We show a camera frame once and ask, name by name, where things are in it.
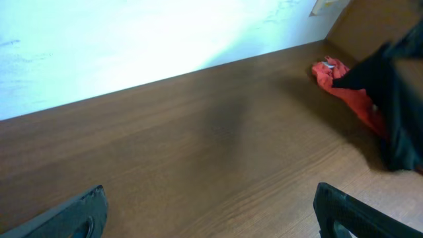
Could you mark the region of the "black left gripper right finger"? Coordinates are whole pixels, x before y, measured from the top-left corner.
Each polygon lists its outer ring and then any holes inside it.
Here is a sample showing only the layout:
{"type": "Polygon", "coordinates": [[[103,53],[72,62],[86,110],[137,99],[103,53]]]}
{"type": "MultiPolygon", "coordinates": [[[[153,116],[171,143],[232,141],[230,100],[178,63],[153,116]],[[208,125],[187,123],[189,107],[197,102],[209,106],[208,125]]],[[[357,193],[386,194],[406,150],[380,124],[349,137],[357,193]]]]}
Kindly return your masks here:
{"type": "Polygon", "coordinates": [[[322,238],[422,238],[422,232],[325,182],[317,186],[313,208],[322,238]]]}

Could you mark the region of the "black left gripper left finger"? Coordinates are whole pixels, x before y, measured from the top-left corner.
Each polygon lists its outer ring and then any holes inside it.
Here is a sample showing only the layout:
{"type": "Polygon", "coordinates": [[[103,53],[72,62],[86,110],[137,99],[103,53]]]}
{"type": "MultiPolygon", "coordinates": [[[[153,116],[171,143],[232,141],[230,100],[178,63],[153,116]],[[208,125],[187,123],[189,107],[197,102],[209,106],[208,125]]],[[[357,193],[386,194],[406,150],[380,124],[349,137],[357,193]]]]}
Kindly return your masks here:
{"type": "Polygon", "coordinates": [[[97,185],[1,234],[1,238],[101,237],[108,217],[108,200],[97,185]]]}

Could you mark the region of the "black polo shirt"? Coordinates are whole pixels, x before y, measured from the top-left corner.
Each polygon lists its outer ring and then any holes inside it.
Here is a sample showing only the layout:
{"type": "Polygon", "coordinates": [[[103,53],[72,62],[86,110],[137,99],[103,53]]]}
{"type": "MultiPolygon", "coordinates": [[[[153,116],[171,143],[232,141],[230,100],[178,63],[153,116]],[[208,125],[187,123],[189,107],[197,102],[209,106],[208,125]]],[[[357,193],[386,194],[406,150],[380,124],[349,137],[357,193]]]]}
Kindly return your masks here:
{"type": "Polygon", "coordinates": [[[399,41],[386,42],[332,83],[339,89],[364,89],[381,111],[388,138],[381,145],[391,171],[422,170],[422,99],[395,68],[396,60],[422,59],[422,21],[399,41]]]}

